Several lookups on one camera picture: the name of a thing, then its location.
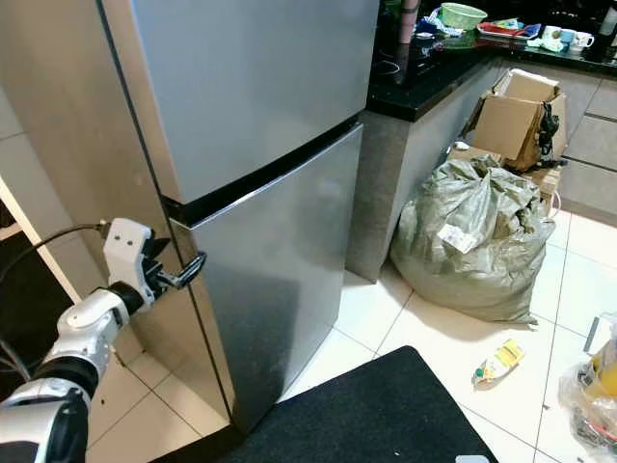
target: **green bowl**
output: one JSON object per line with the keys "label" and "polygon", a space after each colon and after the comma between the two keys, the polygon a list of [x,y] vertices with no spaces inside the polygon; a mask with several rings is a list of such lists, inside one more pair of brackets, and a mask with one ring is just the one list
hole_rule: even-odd
{"label": "green bowl", "polygon": [[468,5],[442,3],[442,21],[449,27],[470,31],[487,16],[486,12]]}

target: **label on sack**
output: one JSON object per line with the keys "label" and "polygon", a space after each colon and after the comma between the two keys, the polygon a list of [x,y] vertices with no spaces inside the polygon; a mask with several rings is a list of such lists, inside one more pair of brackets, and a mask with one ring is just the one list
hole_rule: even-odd
{"label": "label on sack", "polygon": [[475,238],[472,235],[450,224],[444,224],[437,236],[463,254],[468,253],[475,245]]}

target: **open cardboard box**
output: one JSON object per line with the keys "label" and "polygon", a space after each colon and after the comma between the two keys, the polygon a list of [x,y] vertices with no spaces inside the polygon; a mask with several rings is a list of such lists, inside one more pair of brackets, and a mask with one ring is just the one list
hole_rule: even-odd
{"label": "open cardboard box", "polygon": [[475,130],[471,142],[475,148],[496,152],[507,166],[524,172],[540,157],[544,101],[559,118],[552,137],[552,157],[558,159],[566,148],[566,96],[557,81],[520,69],[508,70],[480,97],[462,135]]}

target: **white tile floor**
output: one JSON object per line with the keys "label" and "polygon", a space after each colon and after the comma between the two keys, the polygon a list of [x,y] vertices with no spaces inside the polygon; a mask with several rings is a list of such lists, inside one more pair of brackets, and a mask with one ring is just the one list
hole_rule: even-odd
{"label": "white tile floor", "polygon": [[[561,375],[587,359],[582,346],[594,315],[617,309],[617,229],[569,212],[556,222],[531,302],[537,327],[487,323],[430,304],[389,264],[376,285],[348,273],[334,330],[282,399],[409,344],[501,463],[595,461],[570,434],[557,389]],[[473,370],[508,338],[525,348],[522,363],[490,390],[475,391]],[[113,368],[94,401],[88,463],[111,461],[110,449],[118,448],[126,454],[114,461],[148,461],[226,423],[148,354],[131,363],[132,372]],[[141,430],[128,440],[129,429]]]}

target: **plastic bag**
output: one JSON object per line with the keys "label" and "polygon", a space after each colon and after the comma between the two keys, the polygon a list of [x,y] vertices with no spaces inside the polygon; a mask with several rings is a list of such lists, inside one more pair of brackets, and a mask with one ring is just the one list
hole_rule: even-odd
{"label": "plastic bag", "polygon": [[531,291],[554,227],[532,182],[489,156],[451,160],[403,209],[390,258],[428,301],[485,320],[537,323]]}
{"label": "plastic bag", "polygon": [[559,381],[559,400],[571,412],[570,428],[599,461],[617,461],[617,318],[611,339],[592,359]]}

